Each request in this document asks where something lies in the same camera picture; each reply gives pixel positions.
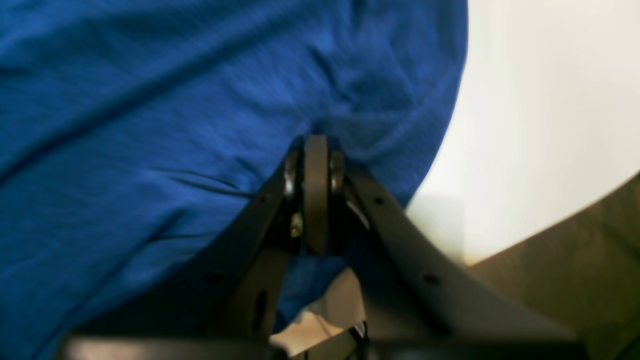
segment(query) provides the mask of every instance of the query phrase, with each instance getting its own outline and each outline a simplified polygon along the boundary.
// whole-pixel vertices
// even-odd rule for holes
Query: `black metal bracket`
[[[215,241],[150,290],[70,332],[57,358],[286,359],[268,338],[289,256],[301,246],[342,256],[360,281],[367,331],[350,359],[586,359],[571,331],[451,263],[324,136],[310,137],[306,148],[296,139]]]

